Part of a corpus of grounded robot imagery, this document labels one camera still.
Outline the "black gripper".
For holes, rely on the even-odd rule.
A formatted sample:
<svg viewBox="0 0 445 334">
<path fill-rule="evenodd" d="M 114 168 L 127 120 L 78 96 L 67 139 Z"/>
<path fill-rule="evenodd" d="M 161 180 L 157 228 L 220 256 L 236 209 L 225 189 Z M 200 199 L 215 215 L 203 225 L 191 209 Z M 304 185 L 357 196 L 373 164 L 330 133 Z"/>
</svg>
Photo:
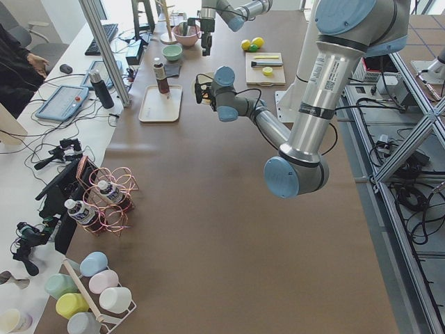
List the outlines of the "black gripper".
<svg viewBox="0 0 445 334">
<path fill-rule="evenodd" d="M 202 32 L 202 55 L 209 56 L 211 53 L 211 34 L 215 31 L 215 19 L 212 17 L 202 17 L 200 19 Z"/>
</svg>

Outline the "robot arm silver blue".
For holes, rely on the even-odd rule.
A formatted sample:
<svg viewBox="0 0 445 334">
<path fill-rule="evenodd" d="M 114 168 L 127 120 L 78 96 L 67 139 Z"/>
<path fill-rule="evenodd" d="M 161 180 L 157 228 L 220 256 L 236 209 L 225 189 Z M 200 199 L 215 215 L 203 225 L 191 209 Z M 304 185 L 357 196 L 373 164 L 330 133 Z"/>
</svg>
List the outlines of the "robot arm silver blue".
<svg viewBox="0 0 445 334">
<path fill-rule="evenodd" d="M 209 56 L 212 46 L 212 33 L 215 32 L 216 15 L 219 15 L 233 31 L 241 29 L 246 21 L 267 13 L 273 6 L 273 0 L 249 1 L 234 8 L 227 0 L 202 1 L 199 14 L 202 55 Z"/>
<path fill-rule="evenodd" d="M 233 69 L 222 66 L 214 72 L 209 96 L 219 120 L 246 116 L 277 148 L 278 155 L 264 166 L 272 193 L 292 198 L 326 184 L 329 168 L 319 148 L 341 93 L 361 58 L 404 48 L 409 16 L 409 1 L 315 3 L 305 39 L 314 41 L 318 53 L 290 129 L 262 101 L 238 96 Z"/>
</svg>

